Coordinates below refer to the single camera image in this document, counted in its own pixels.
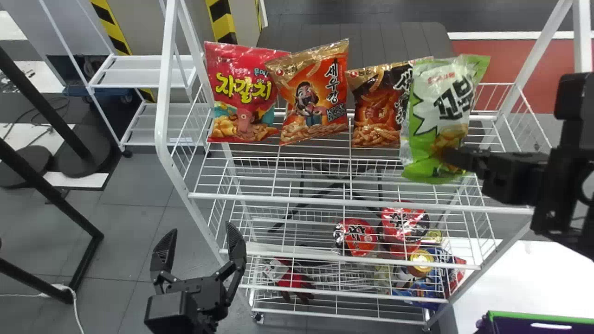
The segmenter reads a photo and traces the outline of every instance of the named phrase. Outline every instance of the hazard stripe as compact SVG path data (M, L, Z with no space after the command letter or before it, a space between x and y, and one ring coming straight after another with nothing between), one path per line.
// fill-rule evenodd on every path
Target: hazard stripe
M214 39L220 43L237 44L235 25L228 0L205 0Z
M130 50L130 46L126 42L124 33L120 29L111 8L109 8L107 0L90 0L90 2L118 54L132 55L132 50ZM155 101L153 92L150 89L140 89L140 95L149 102Z
M262 21L260 19L260 0L255 0L256 2L256 17L258 18L258 28L262 31Z

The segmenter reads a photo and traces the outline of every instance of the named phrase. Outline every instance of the blue snack package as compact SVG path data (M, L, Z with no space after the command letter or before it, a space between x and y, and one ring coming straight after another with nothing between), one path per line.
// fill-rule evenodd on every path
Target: blue snack package
M427 297L427 298L444 298L442 278L440 275L440 268L433 268L427 275L422 279L417 279L408 288L394 288L392 287L392 295L398 295L403 297ZM404 301L407 304L428 308L433 311L437 311L440 303L431 303L426 301Z
M433 255L434 259L441 263L457 263L466 264L466 260L456 256L452 256L441 247L422 247L424 250ZM448 298L451 293L458 287L459 282L464 277L464 270L457 268L440 268L434 267L431 269L427 277L413 281L410 286L404 288L392 287L392 295L403 297L427 297L427 298ZM437 311L440 303L432 303L426 301L404 301L407 304L428 308L429 310Z

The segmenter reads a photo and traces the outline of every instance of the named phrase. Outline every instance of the metal rack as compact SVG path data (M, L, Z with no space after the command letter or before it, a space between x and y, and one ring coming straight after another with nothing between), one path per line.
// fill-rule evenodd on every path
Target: metal rack
M198 105L186 110L171 146L168 131L173 125L169 116L173 110L179 112L168 104L168 87L174 80L170 56L178 2L169 1L166 10L156 150L219 262L226 261L227 252L222 225L230 221L245 235L248 267L240 288L245 289L246 302L253 311L418 324L428 329L527 231L533 209L503 206L484 196L476 175L443 185L412 182L402 177L397 149L351 147L352 114L349 131L332 137L287 146L278 145L278 136L248 144L206 143L207 154L202 155L196 154L197 147L206 142L211 118L210 109ZM568 9L567 2L560 0L558 7ZM548 43L539 40L537 47L543 42ZM535 56L540 57L537 52L529 62L538 61ZM199 73L206 73L203 61L195 66ZM551 143L522 92L524 84L520 80L479 85L465 145L495 152L549 152ZM210 103L213 96L208 81L201 81L200 87L200 101ZM277 111L274 126L279 127L284 112ZM372 256L352 257L334 243L332 233L342 219L361 218L377 226L382 208L398 206L393 202L403 200L411 201L406 207L424 209L431 229L439 230L443 237L438 246L466 263L440 257L432 263L389 258L382 241L376 242ZM211 203L211 209L201 211L199 207L206 203ZM501 240L491 222L509 219L510 215L525 225L517 235ZM272 259L288 261L293 270L312 278L314 288L277 286L263 270ZM442 282L436 290L444 293L437 297L390 294L395 278L378 273L411 264L464 270L465 276L447 293L450 282ZM287 303L281 291L311 293L315 298L304 305L293 296ZM433 312L406 303L411 301L441 307Z
M77 4L85 13L85 16L97 32L97 35L101 38L105 45L105 51L108 54L107 58L93 74L92 78L87 79L77 60L74 58L60 29L56 25L52 13L45 4L45 0L39 0L39 4L42 6L55 33L58 35L58 38L66 50L70 61L89 94L89 98L99 111L99 114L107 125L114 142L118 145L120 150L123 152L126 149L126 146L154 146L154 136L152 132L154 131L154 112L156 110L156 105L144 100L139 89L159 88L159 74L162 65L162 56L118 55L113 45L103 37L100 33L100 28L98 28L95 25L94 20L91 19L91 15L94 14L87 12L85 6L81 4L80 0L77 0ZM161 6L163 13L165 13L163 0L159 0L159 5ZM192 91L195 89L194 83L198 75L197 68L194 64L199 62L203 53L200 44L198 43L188 8L184 1L181 1L180 3L178 18L180 25L184 30L184 36L190 49L190 55L180 55L177 47L174 46L175 51L171 55L171 58L173 59L173 69L172 83L170 87L185 90L189 102L176 103L177 105L183 106L185 116L186 110L195 105L198 100L198 95L194 93L195 90L194 92ZM96 98L96 89L134 89L138 97L142 100L134 113L128 128L121 137L116 135L109 120L105 116L103 108ZM172 118L172 123L175 123L175 121L179 119L174 112L171 113L170 117ZM169 134L171 138L176 138L179 131L176 132L175 127L173 127L169 130Z

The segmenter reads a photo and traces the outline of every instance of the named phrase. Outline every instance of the orange snack bag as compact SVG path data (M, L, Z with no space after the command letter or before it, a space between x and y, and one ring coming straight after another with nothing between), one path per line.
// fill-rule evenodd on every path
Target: orange snack bag
M347 130L348 48L343 39L265 63L287 101L280 145Z

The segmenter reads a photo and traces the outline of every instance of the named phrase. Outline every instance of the snack bag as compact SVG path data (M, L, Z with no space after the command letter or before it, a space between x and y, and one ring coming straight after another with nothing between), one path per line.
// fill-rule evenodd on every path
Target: snack bag
M215 100L208 141L260 141L278 133L276 88L264 62L288 52L212 42L204 42L204 51Z
M346 79L355 96L352 147L400 147L414 63L393 62L347 71Z
M457 148L468 134L476 86L489 56L460 55L426 59L413 66L408 113L400 131L402 175L413 181L441 184L465 173L440 162L444 147Z
M287 114L280 144L338 133L348 128L346 57L349 40L318 46L266 62Z

